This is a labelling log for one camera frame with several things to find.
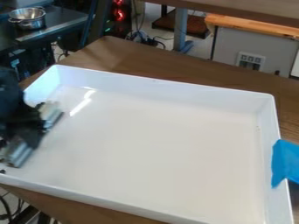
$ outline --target white tray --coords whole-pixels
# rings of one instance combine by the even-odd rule
[[[3,184],[170,223],[293,223],[270,94],[52,66],[25,100],[66,113]]]

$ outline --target blue glove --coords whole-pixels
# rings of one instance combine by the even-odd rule
[[[277,187],[284,179],[299,184],[299,145],[278,140],[273,146],[272,187]]]

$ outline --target metal bowl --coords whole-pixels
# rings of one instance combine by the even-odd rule
[[[45,16],[45,11],[38,7],[18,9],[10,13],[10,18],[16,20],[38,19],[44,16]]]
[[[43,7],[23,8],[10,13],[9,22],[22,30],[36,30],[45,26]]]

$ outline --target power outlet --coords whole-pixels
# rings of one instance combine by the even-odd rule
[[[251,70],[263,71],[264,64],[266,62],[266,57],[250,52],[239,52],[236,66],[244,67]]]

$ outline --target cable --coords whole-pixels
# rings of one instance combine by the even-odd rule
[[[57,61],[60,61],[61,56],[65,55],[64,53],[61,53],[60,56],[58,57]]]
[[[166,45],[165,45],[164,43],[162,43],[162,42],[160,42],[160,41],[157,41],[157,40],[155,40],[155,41],[156,41],[158,44],[162,45],[164,50],[166,49]]]
[[[159,36],[155,36],[153,39],[154,40],[156,40],[156,39],[173,40],[174,38],[162,38],[162,37],[159,37]]]
[[[7,214],[7,219],[9,220],[9,222],[12,222],[11,210],[10,210],[9,205],[7,204],[7,201],[3,197],[0,197],[0,201],[2,202],[2,204],[5,208],[5,211]]]

